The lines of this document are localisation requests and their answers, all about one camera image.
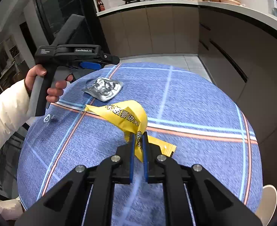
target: white puffer jacket sleeve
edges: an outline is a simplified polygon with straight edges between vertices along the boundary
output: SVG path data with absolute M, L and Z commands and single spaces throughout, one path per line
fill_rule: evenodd
M 30 98 L 24 80 L 15 83 L 0 94 L 0 149 L 28 119 Z

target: logo on tablecloth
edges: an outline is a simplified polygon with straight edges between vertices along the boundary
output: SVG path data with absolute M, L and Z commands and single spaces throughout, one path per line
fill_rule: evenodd
M 51 115 L 48 114 L 48 115 L 43 119 L 43 121 L 44 121 L 44 122 L 48 122 L 50 119 L 51 119 Z

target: orange stripe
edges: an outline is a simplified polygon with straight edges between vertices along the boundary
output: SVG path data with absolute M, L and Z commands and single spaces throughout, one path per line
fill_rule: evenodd
M 247 185 L 246 185 L 246 192 L 245 192 L 245 197 L 244 197 L 244 201 L 243 204 L 246 205 L 247 204 L 247 200 L 249 198 L 249 191 L 250 191 L 250 187 L 251 187 L 251 180 L 252 180 L 252 146 L 251 146 L 251 140 L 250 140 L 250 136 L 249 136 L 249 126 L 247 123 L 247 119 L 243 115 L 243 119 L 244 119 L 244 125 L 245 125 L 245 130 L 246 130 L 246 135 L 247 135 L 247 145 L 248 145 L 248 158 L 249 158 L 249 169 L 248 169 L 248 177 L 247 177 Z
M 55 106 L 58 106 L 60 108 L 66 109 L 66 110 L 70 110 L 73 112 L 80 112 L 79 110 L 74 110 L 72 108 L 68 108 L 65 106 L 61 106 L 58 104 L 53 104 Z M 93 118 L 97 118 L 100 120 L 105 120 L 103 117 L 98 116 L 98 115 L 94 115 L 91 113 L 85 113 L 86 116 L 90 116 Z M 205 139 L 205 140 L 215 140 L 215 141 L 225 141 L 225 142 L 235 142 L 235 143 L 241 143 L 242 139 L 237 139 L 237 138 L 223 138 L 223 137 L 215 137 L 215 136 L 207 136 L 207 135 L 198 135 L 198 134 L 191 134 L 191 133 L 182 133 L 182 132 L 177 132 L 177 131 L 170 131 L 170 130 L 166 130 L 166 129 L 161 129 L 161 128 L 156 128 L 156 127 L 147 127 L 147 130 L 149 131 L 155 131 L 155 132 L 159 132 L 159 133 L 166 133 L 166 134 L 172 134 L 172 135 L 176 135 L 176 136 L 181 136 L 181 137 L 189 137 L 189 138 L 197 138 L 197 139 Z M 256 141 L 251 140 L 252 144 L 258 144 Z
M 63 147 L 62 147 L 62 149 L 61 149 L 61 151 L 60 151 L 60 153 L 59 153 L 59 155 L 58 155 L 58 157 L 57 157 L 57 159 L 56 159 L 56 161 L 55 161 L 55 163 L 54 163 L 54 165 L 53 165 L 53 167 L 52 167 L 52 169 L 51 169 L 51 171 L 50 171 L 50 173 L 49 173 L 49 175 L 48 175 L 47 181 L 46 181 L 46 183 L 45 183 L 45 187 L 44 187 L 43 192 L 42 192 L 42 196 L 43 196 L 43 195 L 45 194 L 45 192 L 46 192 L 46 189 L 47 189 L 47 186 L 48 186 L 48 184 L 49 184 L 49 182 L 50 182 L 50 179 L 51 179 L 51 177 L 52 177 L 52 174 L 53 174 L 53 172 L 54 172 L 54 170 L 55 170 L 55 168 L 56 168 L 56 166 L 57 166 L 57 163 L 58 163 L 58 161 L 59 161 L 59 159 L 60 159 L 60 157 L 61 157 L 63 151 L 65 150 L 65 147 L 67 146 L 67 143 L 70 141 L 72 135 L 74 134 L 75 130 L 77 129 L 78 125 L 80 124 L 81 120 L 83 119 L 84 113 L 85 113 L 85 112 L 83 112 L 82 116 L 81 116 L 80 119 L 78 120 L 77 124 L 76 124 L 75 127 L 73 128 L 73 130 L 72 130 L 72 132 L 70 133 L 70 135 L 68 136 L 67 140 L 65 141 L 65 143 L 64 143 L 64 145 L 63 145 Z
M 119 64 L 116 66 L 116 68 L 114 69 L 114 71 L 110 74 L 109 79 L 113 76 L 113 74 L 117 71 L 117 69 L 118 69 L 120 66 L 121 66 L 121 63 L 119 63 Z M 93 98 L 89 104 L 91 105 L 91 104 L 94 102 L 94 100 L 95 100 L 95 98 Z M 54 172 L 54 170 L 55 170 L 55 168 L 56 168 L 56 166 L 57 166 L 57 163 L 58 163 L 58 161 L 59 161 L 61 155 L 63 154 L 63 152 L 64 152 L 64 150 L 65 150 L 65 148 L 66 148 L 68 142 L 70 141 L 72 135 L 74 134 L 75 130 L 76 130 L 77 127 L 79 126 L 79 124 L 80 124 L 80 122 L 82 121 L 83 117 L 85 116 L 85 113 L 86 113 L 86 112 L 83 112 L 82 116 L 81 116 L 80 119 L 77 121 L 76 125 L 75 125 L 74 128 L 72 129 L 72 132 L 70 133 L 70 135 L 68 136 L 67 140 L 65 141 L 65 143 L 64 143 L 64 145 L 63 145 L 63 147 L 62 147 L 62 149 L 61 149 L 61 151 L 60 151 L 60 153 L 59 153 L 59 155 L 57 156 L 57 159 L 56 159 L 54 165 L 52 166 L 52 169 L 51 169 L 51 171 L 50 171 L 50 173 L 49 173 L 49 175 L 48 175 L 48 177 L 47 177 L 47 180 L 46 180 L 46 183 L 45 183 L 43 192 L 42 192 L 42 196 L 43 196 L 43 195 L 45 194 L 45 192 L 46 192 L 46 189 L 47 189 L 47 187 L 48 187 L 48 184 L 49 184 L 49 182 L 50 182 L 50 179 L 51 179 L 51 177 L 52 177 L 52 174 L 53 174 L 53 172 Z

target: metal screw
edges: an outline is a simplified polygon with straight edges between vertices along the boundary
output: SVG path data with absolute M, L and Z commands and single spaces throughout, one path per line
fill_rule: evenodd
M 112 160 L 113 162 L 118 162 L 120 159 L 121 159 L 121 157 L 119 157 L 118 155 L 113 155 L 113 156 L 111 157 L 111 160 Z
M 159 161 L 165 161 L 167 159 L 167 157 L 165 155 L 158 155 L 156 157 Z
M 83 165 L 76 166 L 76 172 L 83 172 L 84 170 L 85 170 L 85 166 Z
M 202 166 L 199 165 L 199 164 L 195 164 L 195 165 L 193 166 L 193 169 L 194 169 L 194 171 L 200 172 L 200 171 L 202 170 Z

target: tile floor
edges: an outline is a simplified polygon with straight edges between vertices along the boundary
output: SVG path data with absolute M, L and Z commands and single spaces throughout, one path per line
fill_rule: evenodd
M 193 73 L 200 75 L 201 77 L 212 82 L 204 66 L 200 62 L 199 58 L 193 54 L 191 56 L 175 55 L 172 56 L 162 56 L 160 54 L 154 55 L 139 55 L 137 58 L 121 58 L 122 63 L 138 63 L 138 62 L 148 62 L 148 63 L 162 63 L 167 65 L 172 65 L 178 68 L 183 68 Z

